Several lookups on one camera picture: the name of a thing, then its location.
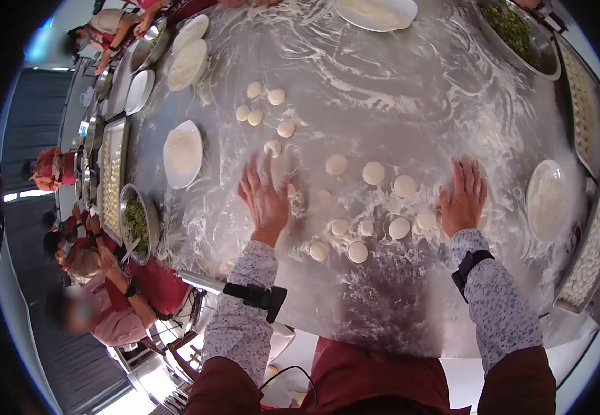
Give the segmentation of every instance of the right hand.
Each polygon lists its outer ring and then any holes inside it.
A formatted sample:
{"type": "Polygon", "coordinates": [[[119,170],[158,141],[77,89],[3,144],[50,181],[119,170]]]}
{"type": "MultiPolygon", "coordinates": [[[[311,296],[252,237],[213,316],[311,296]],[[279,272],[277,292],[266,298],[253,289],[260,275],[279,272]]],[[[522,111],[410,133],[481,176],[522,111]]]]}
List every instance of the right hand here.
{"type": "Polygon", "coordinates": [[[478,161],[470,161],[465,154],[461,157],[461,163],[452,157],[450,165],[454,176],[454,195],[450,199],[447,187],[441,186],[439,204],[443,230],[452,238],[462,229],[477,229],[487,200],[487,181],[480,176],[478,161]]]}

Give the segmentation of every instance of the stainless steel bowl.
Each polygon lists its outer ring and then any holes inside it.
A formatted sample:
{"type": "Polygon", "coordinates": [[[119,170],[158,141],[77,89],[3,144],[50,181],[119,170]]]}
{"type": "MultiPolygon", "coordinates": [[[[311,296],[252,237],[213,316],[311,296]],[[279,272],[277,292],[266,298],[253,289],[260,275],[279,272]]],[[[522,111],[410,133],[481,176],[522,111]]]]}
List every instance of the stainless steel bowl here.
{"type": "Polygon", "coordinates": [[[530,17],[530,15],[521,7],[509,0],[506,0],[509,10],[517,12],[529,23],[531,36],[530,43],[539,56],[539,67],[541,68],[541,71],[535,69],[521,56],[514,52],[511,47],[508,46],[500,36],[498,36],[498,33],[496,33],[494,28],[491,27],[486,20],[484,20],[484,16],[482,16],[478,5],[498,3],[498,0],[477,0],[475,3],[473,3],[475,16],[480,23],[480,27],[482,28],[485,37],[498,49],[498,51],[500,51],[503,57],[519,71],[539,75],[542,78],[552,81],[560,78],[560,61],[558,60],[558,51],[556,50],[555,43],[551,39],[551,34],[548,33],[549,31],[547,29],[535,21],[535,19],[530,17]]]}
{"type": "Polygon", "coordinates": [[[118,217],[120,221],[120,231],[122,232],[122,241],[124,242],[124,246],[127,248],[127,250],[130,250],[134,244],[134,239],[129,233],[129,227],[124,220],[124,210],[127,207],[130,197],[138,197],[143,205],[143,210],[145,211],[145,221],[148,225],[148,238],[150,240],[148,243],[148,251],[145,254],[134,251],[132,252],[131,258],[136,261],[137,264],[145,265],[150,259],[151,252],[157,248],[157,245],[159,245],[159,217],[157,216],[155,204],[147,197],[141,195],[136,186],[134,186],[132,183],[127,183],[124,187],[122,187],[122,191],[120,192],[118,217]]]}
{"type": "Polygon", "coordinates": [[[97,101],[104,101],[106,95],[109,94],[111,89],[111,79],[113,78],[113,72],[110,68],[106,68],[104,72],[99,75],[95,83],[95,97],[97,101]]]}
{"type": "Polygon", "coordinates": [[[130,60],[131,72],[141,71],[155,63],[164,53],[170,39],[171,27],[166,22],[166,19],[162,18],[154,22],[145,35],[143,35],[143,38],[138,39],[134,46],[130,60]],[[155,47],[153,47],[155,38],[157,38],[157,41],[155,47]]]}

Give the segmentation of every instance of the smartwatch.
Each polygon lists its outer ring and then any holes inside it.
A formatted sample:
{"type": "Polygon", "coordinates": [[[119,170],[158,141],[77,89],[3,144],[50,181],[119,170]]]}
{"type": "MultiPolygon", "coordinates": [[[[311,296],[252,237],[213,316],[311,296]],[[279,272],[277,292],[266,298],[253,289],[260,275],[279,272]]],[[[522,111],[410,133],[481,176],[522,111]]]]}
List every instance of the smartwatch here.
{"type": "Polygon", "coordinates": [[[454,281],[454,284],[456,284],[456,288],[459,289],[459,292],[464,298],[466,304],[468,303],[468,300],[464,294],[464,289],[466,289],[468,274],[470,273],[470,270],[475,268],[477,264],[489,258],[495,260],[494,256],[489,253],[489,251],[482,250],[476,251],[475,253],[468,251],[466,252],[466,256],[464,257],[463,261],[461,261],[461,264],[459,264],[459,269],[452,274],[452,280],[454,281]]]}

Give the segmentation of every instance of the white floral sleeve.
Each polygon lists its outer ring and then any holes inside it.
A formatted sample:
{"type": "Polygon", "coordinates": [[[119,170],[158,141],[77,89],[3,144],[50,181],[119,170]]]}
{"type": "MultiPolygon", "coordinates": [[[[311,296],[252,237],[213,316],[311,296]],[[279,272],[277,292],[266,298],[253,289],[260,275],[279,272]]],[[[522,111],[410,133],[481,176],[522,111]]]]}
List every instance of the white floral sleeve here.
{"type": "MultiPolygon", "coordinates": [[[[450,254],[457,264],[468,251],[488,249],[487,240],[477,229],[460,230],[450,243],[450,254]]],[[[483,260],[470,270],[464,295],[470,319],[477,325],[475,334],[485,374],[506,354],[543,345],[537,314],[499,261],[483,260]]]]}
{"type": "MultiPolygon", "coordinates": [[[[228,282],[270,289],[276,277],[275,251],[262,242],[251,241],[228,276],[228,282]]],[[[217,310],[205,328],[203,361],[216,356],[230,359],[260,386],[272,336],[272,327],[265,319],[267,311],[245,305],[244,300],[230,295],[220,294],[218,301],[217,310]]]]}

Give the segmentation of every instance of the white dough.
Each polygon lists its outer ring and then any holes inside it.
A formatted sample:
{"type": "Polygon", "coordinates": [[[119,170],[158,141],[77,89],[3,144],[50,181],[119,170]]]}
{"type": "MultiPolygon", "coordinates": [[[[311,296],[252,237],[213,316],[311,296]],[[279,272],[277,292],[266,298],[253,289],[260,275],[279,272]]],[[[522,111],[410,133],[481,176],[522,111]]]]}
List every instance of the white dough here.
{"type": "Polygon", "coordinates": [[[262,111],[254,110],[247,114],[247,121],[253,126],[258,126],[262,121],[262,111]]]}
{"type": "Polygon", "coordinates": [[[258,95],[261,95],[261,92],[262,92],[261,82],[258,82],[258,81],[252,82],[247,87],[247,96],[249,98],[255,98],[258,95]]]}
{"type": "Polygon", "coordinates": [[[332,203],[332,194],[327,190],[321,189],[316,192],[316,195],[319,197],[319,201],[323,206],[328,206],[332,203]]]}
{"type": "Polygon", "coordinates": [[[348,247],[348,257],[356,264],[366,261],[368,255],[369,251],[367,251],[367,247],[362,242],[353,242],[348,247]]]}
{"type": "Polygon", "coordinates": [[[370,185],[377,185],[385,178],[385,169],[379,162],[369,162],[362,169],[362,178],[370,185]]]}
{"type": "Polygon", "coordinates": [[[277,134],[284,138],[291,137],[295,133],[295,124],[291,120],[283,120],[277,127],[277,134]]]}
{"type": "Polygon", "coordinates": [[[331,155],[325,162],[325,171],[331,176],[341,176],[348,167],[348,160],[341,154],[331,155]]]}
{"type": "Polygon", "coordinates": [[[397,177],[392,185],[392,190],[399,197],[411,197],[415,194],[415,179],[410,176],[401,175],[397,177]]]}
{"type": "Polygon", "coordinates": [[[335,235],[343,235],[348,232],[348,221],[344,219],[337,219],[332,223],[330,227],[332,233],[335,235]]]}
{"type": "Polygon", "coordinates": [[[392,239],[401,239],[411,230],[411,223],[406,218],[396,218],[389,224],[387,233],[392,239]]]}
{"type": "Polygon", "coordinates": [[[365,219],[360,223],[360,234],[363,237],[369,237],[373,235],[373,220],[365,219]]]}
{"type": "Polygon", "coordinates": [[[429,230],[436,227],[436,212],[428,206],[424,206],[420,209],[420,213],[417,214],[417,225],[420,229],[429,230]]]}
{"type": "Polygon", "coordinates": [[[247,115],[249,115],[251,110],[246,105],[240,105],[236,110],[236,120],[242,122],[247,120],[247,115]]]}
{"type": "Polygon", "coordinates": [[[277,140],[270,140],[263,146],[262,150],[267,153],[272,153],[272,158],[276,159],[281,154],[281,143],[277,140]]]}
{"type": "Polygon", "coordinates": [[[325,261],[328,258],[328,246],[317,240],[309,247],[309,255],[316,261],[325,261]]]}
{"type": "Polygon", "coordinates": [[[280,87],[267,93],[267,99],[272,105],[279,105],[286,99],[286,92],[280,87]]]}

